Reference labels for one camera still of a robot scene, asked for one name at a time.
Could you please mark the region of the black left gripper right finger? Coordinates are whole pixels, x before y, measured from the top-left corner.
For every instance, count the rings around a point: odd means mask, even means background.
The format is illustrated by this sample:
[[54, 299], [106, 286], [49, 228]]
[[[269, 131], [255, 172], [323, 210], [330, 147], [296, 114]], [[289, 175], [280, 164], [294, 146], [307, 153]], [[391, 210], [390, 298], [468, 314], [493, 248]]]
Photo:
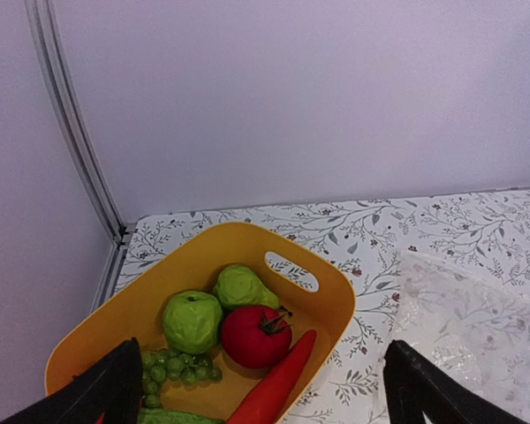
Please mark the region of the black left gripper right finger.
[[385, 353], [385, 396], [391, 423], [519, 423], [452, 378], [407, 342]]

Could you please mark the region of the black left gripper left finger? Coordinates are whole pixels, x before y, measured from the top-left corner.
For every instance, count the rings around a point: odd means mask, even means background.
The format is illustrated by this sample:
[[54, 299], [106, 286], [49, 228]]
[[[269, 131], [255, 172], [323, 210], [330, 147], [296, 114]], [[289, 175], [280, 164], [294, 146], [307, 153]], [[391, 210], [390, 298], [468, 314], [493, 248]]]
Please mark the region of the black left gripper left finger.
[[142, 395], [136, 338], [125, 340], [56, 393], [4, 423], [136, 423]]

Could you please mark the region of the clear zip top bag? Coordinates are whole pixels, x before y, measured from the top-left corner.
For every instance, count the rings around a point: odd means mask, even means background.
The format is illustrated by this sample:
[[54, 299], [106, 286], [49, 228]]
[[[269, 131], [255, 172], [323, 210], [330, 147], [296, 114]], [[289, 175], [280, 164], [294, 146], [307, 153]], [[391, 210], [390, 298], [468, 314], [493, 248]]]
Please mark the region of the clear zip top bag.
[[391, 339], [530, 423], [530, 301], [425, 254], [403, 252], [398, 281]]

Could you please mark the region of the green toy apple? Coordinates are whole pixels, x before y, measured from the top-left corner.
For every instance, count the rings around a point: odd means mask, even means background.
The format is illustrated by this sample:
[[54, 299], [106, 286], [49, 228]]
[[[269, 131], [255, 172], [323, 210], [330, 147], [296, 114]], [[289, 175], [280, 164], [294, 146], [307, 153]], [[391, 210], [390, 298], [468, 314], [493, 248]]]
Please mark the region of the green toy apple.
[[223, 309], [204, 291], [182, 291], [163, 311], [163, 333], [169, 345], [188, 354], [209, 352], [218, 344]]

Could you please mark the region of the red toy tomato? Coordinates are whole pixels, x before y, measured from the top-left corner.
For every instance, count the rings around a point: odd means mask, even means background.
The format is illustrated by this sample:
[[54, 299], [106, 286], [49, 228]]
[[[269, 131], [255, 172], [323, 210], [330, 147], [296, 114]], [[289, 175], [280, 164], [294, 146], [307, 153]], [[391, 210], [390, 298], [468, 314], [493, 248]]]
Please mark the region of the red toy tomato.
[[238, 365], [249, 369], [271, 368], [288, 353], [292, 328], [271, 307], [246, 306], [230, 312], [221, 327], [224, 351]]

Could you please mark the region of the green toy pear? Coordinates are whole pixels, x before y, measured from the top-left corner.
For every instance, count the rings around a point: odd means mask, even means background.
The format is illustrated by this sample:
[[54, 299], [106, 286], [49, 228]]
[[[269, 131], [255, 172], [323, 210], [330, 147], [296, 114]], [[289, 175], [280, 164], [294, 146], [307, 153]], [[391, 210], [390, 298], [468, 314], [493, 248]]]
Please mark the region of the green toy pear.
[[233, 310], [245, 306], [266, 306], [279, 309], [281, 302], [250, 268], [232, 264], [216, 279], [213, 293], [223, 308]]

